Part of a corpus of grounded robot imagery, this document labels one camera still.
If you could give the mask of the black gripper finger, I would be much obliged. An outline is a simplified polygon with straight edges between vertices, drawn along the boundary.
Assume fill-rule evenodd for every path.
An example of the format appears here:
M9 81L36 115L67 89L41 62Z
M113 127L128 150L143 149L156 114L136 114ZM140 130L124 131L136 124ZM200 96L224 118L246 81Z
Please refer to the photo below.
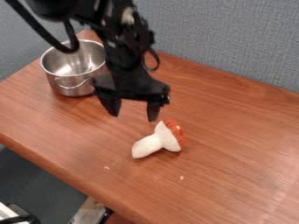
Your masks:
M157 119L161 106L163 104L159 100L152 100L147 103L147 118L149 122L153 122Z
M117 116L121 107L121 99L113 93L105 92L99 92L97 98L107 112L112 116Z

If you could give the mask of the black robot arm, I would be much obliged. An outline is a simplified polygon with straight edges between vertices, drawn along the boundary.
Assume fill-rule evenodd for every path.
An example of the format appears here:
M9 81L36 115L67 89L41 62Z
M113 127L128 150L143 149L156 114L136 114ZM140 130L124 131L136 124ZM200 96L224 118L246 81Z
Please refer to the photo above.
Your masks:
M171 87L151 76L157 67L145 64L145 55L155 54L155 33L133 0L11 0L11 5L61 53L80 50L71 22L89 26L104 46L108 69L89 81L103 107L116 116L124 99L143 101L153 121L169 103Z

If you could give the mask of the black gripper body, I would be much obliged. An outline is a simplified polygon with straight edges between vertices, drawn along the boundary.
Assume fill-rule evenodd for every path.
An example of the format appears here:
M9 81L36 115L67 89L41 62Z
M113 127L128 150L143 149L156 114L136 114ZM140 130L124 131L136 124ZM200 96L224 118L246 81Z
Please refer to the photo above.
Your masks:
M168 104L171 87L149 75L144 55L135 55L127 49L108 49L105 53L109 72L91 80L100 103L119 105L127 99Z

